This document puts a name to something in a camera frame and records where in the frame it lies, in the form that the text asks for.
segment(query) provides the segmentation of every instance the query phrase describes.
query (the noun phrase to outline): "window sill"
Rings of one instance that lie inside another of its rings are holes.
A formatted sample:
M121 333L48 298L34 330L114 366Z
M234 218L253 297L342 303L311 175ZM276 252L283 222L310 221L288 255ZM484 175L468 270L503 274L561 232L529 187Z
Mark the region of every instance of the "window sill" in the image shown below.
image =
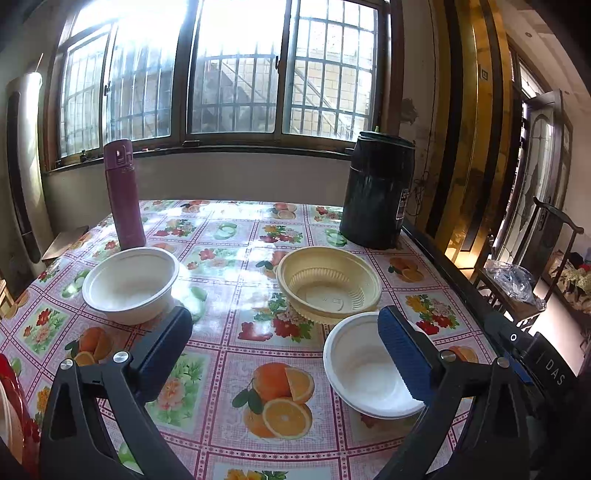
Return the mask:
M338 153L325 150L309 150L306 148L290 147L266 147L254 145L204 145L202 147L172 147L156 148L154 150L142 150L134 152L134 159L159 157L162 155L173 155L179 153L267 153L278 155L302 155L305 157L334 158L336 160L350 161L351 156L348 153ZM54 170L44 172L43 175L52 175L76 168L98 165L103 163L103 158L87 160L84 163L74 163Z

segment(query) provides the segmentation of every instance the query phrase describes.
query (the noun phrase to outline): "white standing air conditioner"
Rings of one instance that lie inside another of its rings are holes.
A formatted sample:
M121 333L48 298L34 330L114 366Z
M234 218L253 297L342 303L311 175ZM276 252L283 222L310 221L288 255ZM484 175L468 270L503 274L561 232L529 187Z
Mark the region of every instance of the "white standing air conditioner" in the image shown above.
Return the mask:
M35 275L45 266L41 257L54 236L43 196L37 118L41 75L27 73L7 86L6 147L14 221L28 263Z

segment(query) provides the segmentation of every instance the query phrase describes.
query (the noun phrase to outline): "door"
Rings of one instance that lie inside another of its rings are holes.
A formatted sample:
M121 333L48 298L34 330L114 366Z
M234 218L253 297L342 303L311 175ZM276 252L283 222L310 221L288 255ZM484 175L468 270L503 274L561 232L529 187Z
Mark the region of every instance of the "door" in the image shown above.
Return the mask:
M515 262L517 249L524 241L523 236L534 212L534 196L543 202L560 207L563 200L563 189L558 182L561 169L564 113L562 92L543 93L525 100L527 106L528 141L524 172L520 186L515 186L512 199L517 203L506 231L499 259Z

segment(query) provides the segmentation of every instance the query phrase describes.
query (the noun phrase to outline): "thermos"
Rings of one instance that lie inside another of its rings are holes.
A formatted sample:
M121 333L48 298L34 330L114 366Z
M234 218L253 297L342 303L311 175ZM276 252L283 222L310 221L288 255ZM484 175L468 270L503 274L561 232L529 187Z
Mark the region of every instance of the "thermos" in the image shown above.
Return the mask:
M414 144L361 132L351 158L340 233L363 247L395 247L413 174Z
M107 191L121 250L144 247L146 237L139 211L131 141L115 140L107 143L104 153Z

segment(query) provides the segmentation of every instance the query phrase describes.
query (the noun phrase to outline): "table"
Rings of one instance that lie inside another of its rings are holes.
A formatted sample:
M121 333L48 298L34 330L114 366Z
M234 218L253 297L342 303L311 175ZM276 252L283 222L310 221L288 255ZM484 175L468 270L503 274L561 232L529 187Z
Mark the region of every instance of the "table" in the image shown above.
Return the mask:
M382 280L379 307L396 304L439 349L468 361L496 357L457 294L404 233L397 248L373 251L339 235L342 209L332 206L150 200L140 208L147 245L180 260L173 296L194 321L184 353L146 409L196 478L373 478L416 419L366 417L330 388L322 362L329 327L294 314L277 287L277 264L294 249L329 245L358 255ZM83 279L118 251L108 216L17 299L14 317L0 322L0 351L40 423L67 355L101 361L129 349L158 321L117 325L84 303ZM249 403L251 395L261 404ZM119 457L135 466L108 402L99 406ZM469 406L464 399L432 469L447 462Z

